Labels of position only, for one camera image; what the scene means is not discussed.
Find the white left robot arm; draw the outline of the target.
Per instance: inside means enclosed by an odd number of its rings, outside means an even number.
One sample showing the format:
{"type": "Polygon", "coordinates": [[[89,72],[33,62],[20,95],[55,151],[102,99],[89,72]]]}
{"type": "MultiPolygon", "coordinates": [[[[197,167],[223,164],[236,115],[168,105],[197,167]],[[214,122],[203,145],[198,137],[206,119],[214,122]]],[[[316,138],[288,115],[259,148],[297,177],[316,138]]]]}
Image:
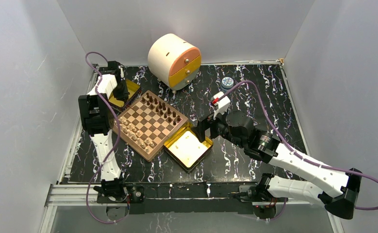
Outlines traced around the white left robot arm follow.
{"type": "Polygon", "coordinates": [[[120,122],[109,107],[109,98],[126,102],[129,92],[124,79],[123,67],[118,61],[109,61],[106,67],[99,68],[97,83],[86,95],[78,98],[82,127],[86,131],[98,156],[101,186],[94,190],[112,201],[122,202],[128,196],[128,189],[122,184],[112,142],[113,126],[120,122]]]}

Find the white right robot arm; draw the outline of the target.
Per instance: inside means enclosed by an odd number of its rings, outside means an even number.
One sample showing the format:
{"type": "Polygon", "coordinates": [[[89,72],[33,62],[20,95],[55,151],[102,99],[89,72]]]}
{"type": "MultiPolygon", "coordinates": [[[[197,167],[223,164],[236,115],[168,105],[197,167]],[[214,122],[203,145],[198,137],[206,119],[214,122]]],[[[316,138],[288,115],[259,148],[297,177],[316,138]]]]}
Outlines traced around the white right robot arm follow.
{"type": "Polygon", "coordinates": [[[290,180],[270,173],[262,175],[255,187],[240,187],[233,197],[243,202],[296,199],[323,206],[329,213],[343,219],[352,219],[360,191],[361,177],[356,169],[333,171],[325,164],[307,162],[308,156],[294,155],[277,136],[254,126],[252,118],[241,111],[210,114],[192,128],[200,142],[218,136],[243,149],[250,158],[283,168],[301,178],[290,180]]]}

